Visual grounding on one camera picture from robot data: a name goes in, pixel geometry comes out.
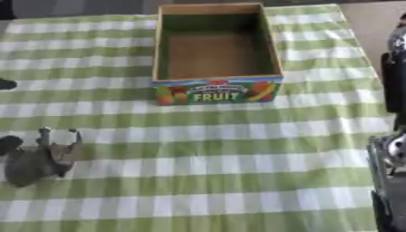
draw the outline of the fruit box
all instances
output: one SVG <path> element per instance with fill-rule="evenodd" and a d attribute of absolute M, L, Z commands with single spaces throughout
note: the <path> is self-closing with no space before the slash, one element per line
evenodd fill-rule
<path fill-rule="evenodd" d="M 261 4 L 159 8 L 152 86 L 160 105 L 269 102 L 282 80 Z"/>

